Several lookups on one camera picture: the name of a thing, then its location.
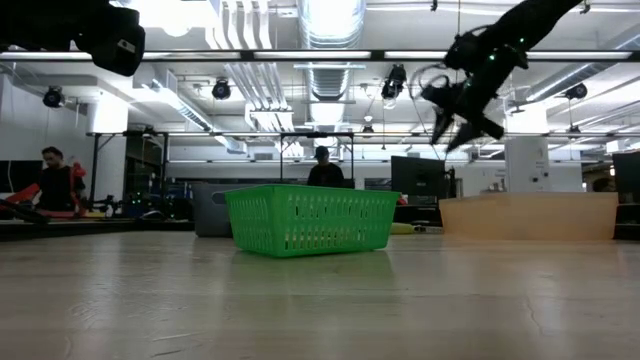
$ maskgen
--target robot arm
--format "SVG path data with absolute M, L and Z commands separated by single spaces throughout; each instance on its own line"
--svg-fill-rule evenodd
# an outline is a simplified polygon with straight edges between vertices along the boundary
M 473 29 L 456 40 L 447 52 L 444 66 L 464 70 L 467 79 L 444 87 L 422 88 L 422 98 L 437 105 L 435 144 L 453 124 L 453 115 L 467 120 L 450 143 L 447 152 L 488 134 L 496 139 L 504 128 L 487 119 L 484 108 L 497 96 L 513 69 L 528 69 L 526 52 L 536 46 L 556 23 L 582 0 L 525 0 L 504 14 L 495 24 Z

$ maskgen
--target person in black cap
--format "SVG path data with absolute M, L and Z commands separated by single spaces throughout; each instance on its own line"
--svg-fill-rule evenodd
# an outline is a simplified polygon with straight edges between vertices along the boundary
M 329 162 L 329 149 L 325 146 L 318 146 L 315 158 L 318 160 L 318 165 L 311 169 L 307 185 L 343 187 L 344 175 L 342 175 L 342 169 Z

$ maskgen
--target ceiling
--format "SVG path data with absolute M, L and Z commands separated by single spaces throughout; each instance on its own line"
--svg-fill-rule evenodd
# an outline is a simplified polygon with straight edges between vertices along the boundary
M 147 50 L 210 49 L 205 41 L 204 26 L 208 26 L 207 18 L 202 15 L 204 13 L 202 9 L 208 6 L 208 2 L 184 1 L 183 3 L 186 14 L 183 16 L 189 17 L 191 30 L 184 36 L 171 37 L 159 27 L 147 27 L 145 29 Z M 457 11 L 457 1 L 440 1 L 440 8 L 436 12 L 431 12 L 429 11 L 430 2 L 425 1 L 369 0 L 360 47 L 363 49 L 447 49 L 456 33 L 495 22 L 500 14 L 517 1 L 465 0 L 461 3 L 460 12 Z M 592 3 L 593 9 L 588 14 L 572 12 L 566 15 L 554 31 L 537 46 L 537 49 L 606 49 L 611 39 L 634 26 L 640 33 L 637 20 L 640 12 L 639 2 L 593 1 Z M 269 2 L 271 10 L 269 30 L 273 46 L 277 49 L 300 48 L 295 6 L 293 0 Z M 383 111 L 379 86 L 388 75 L 392 63 L 363 65 L 366 66 L 365 69 L 353 71 L 347 98 L 353 103 L 346 106 L 343 129 L 360 131 L 365 123 L 365 115 L 373 117 L 372 123 L 376 132 L 383 130 L 383 120 L 386 131 L 421 131 L 423 127 L 420 118 L 424 121 L 425 127 L 429 128 L 434 121 L 432 106 L 423 100 L 417 101 L 414 106 L 406 90 L 399 97 L 394 109 Z M 408 75 L 411 76 L 417 68 L 425 65 L 429 64 L 407 63 L 405 67 Z M 533 63 L 528 71 L 515 70 L 511 79 L 503 86 L 500 95 L 507 96 L 515 88 L 533 86 L 571 65 Z M 291 63 L 278 63 L 277 69 L 287 101 L 294 112 L 294 125 L 308 124 L 311 119 L 308 114 L 309 96 L 305 87 L 304 71 L 295 70 Z M 173 72 L 179 80 L 179 95 L 195 104 L 218 129 L 250 130 L 247 123 L 243 121 L 246 102 L 233 86 L 233 82 L 230 99 L 216 101 L 211 95 L 216 78 L 229 77 L 224 70 L 224 64 L 156 63 L 153 64 L 153 70 L 156 74 L 164 74 L 167 70 Z M 23 76 L 31 76 L 31 73 L 35 73 L 39 77 L 94 76 L 121 91 L 123 98 L 136 105 L 132 107 L 130 113 L 131 122 L 149 123 L 158 130 L 183 131 L 185 129 L 184 118 L 166 104 L 150 98 L 147 91 L 141 89 L 140 84 L 136 83 L 137 75 L 132 85 L 131 80 L 98 69 L 93 65 L 71 63 L 21 63 L 18 72 Z M 639 76 L 640 63 L 619 64 L 584 81 L 589 89 L 586 99 L 573 103 L 570 107 L 566 100 L 552 98 L 545 101 L 550 130 L 564 130 L 572 121 L 578 122 L 606 114 L 620 106 L 637 101 L 637 94 L 640 91 Z M 31 85 L 37 86 L 37 80 Z M 73 95 L 78 98 L 83 97 L 83 94 L 77 92 Z M 95 93 L 88 92 L 85 97 L 95 97 Z M 497 99 L 494 104 L 488 106 L 490 118 L 500 121 L 505 117 L 503 102 L 504 100 Z M 625 117 L 602 123 L 589 129 L 589 132 L 610 131 L 636 122 L 640 126 L 640 107 L 635 113 L 631 112 Z M 584 144 L 591 144 L 592 148 L 596 148 L 604 142 L 605 140 L 602 139 L 593 139 L 585 141 Z

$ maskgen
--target cap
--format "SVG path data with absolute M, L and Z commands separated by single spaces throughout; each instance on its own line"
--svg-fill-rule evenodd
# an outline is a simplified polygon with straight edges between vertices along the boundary
M 315 159 L 323 159 L 325 156 L 329 155 L 329 149 L 326 146 L 318 146 L 316 148 L 316 156 Z

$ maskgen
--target green plastic basket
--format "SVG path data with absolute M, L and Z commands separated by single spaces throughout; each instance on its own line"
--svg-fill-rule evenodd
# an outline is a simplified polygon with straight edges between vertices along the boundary
M 275 257 L 382 249 L 399 194 L 265 185 L 229 191 L 236 245 Z

